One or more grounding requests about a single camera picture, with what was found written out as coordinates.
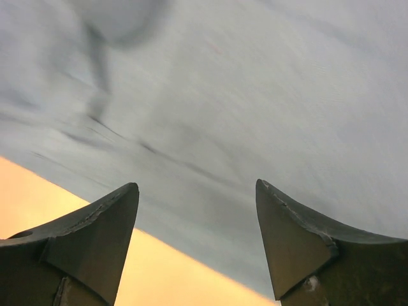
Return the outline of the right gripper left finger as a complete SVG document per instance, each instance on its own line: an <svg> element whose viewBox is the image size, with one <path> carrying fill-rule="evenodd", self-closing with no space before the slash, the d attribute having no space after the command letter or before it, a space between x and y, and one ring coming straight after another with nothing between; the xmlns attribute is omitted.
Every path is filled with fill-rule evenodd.
<svg viewBox="0 0 408 306"><path fill-rule="evenodd" d="M128 183L1 240L1 305L113 305L138 210Z"/></svg>

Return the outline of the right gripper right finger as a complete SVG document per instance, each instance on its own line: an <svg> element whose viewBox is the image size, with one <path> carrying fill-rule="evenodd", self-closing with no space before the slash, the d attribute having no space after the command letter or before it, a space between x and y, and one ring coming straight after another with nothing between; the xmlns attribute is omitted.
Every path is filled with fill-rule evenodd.
<svg viewBox="0 0 408 306"><path fill-rule="evenodd" d="M256 210L282 305L407 304L407 240L338 222L261 179Z"/></svg>

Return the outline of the grey long sleeve shirt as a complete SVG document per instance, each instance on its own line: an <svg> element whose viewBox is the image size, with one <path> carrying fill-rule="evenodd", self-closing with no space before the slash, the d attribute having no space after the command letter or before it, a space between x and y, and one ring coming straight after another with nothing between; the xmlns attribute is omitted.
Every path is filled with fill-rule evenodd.
<svg viewBox="0 0 408 306"><path fill-rule="evenodd" d="M407 2L2 1L1 155L271 296L258 179L407 237Z"/></svg>

